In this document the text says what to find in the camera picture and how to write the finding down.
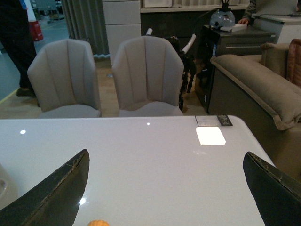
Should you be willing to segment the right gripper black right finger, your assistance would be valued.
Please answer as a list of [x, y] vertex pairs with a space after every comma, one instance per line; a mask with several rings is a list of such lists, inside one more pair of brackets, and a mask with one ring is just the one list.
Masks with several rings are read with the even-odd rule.
[[247, 185], [267, 226], [301, 224], [301, 183], [252, 152], [243, 159]]

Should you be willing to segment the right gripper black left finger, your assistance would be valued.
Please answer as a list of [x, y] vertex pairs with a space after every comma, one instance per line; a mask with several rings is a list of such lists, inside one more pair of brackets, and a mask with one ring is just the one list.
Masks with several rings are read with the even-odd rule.
[[83, 149], [30, 191], [0, 211], [2, 226], [71, 226], [89, 173]]

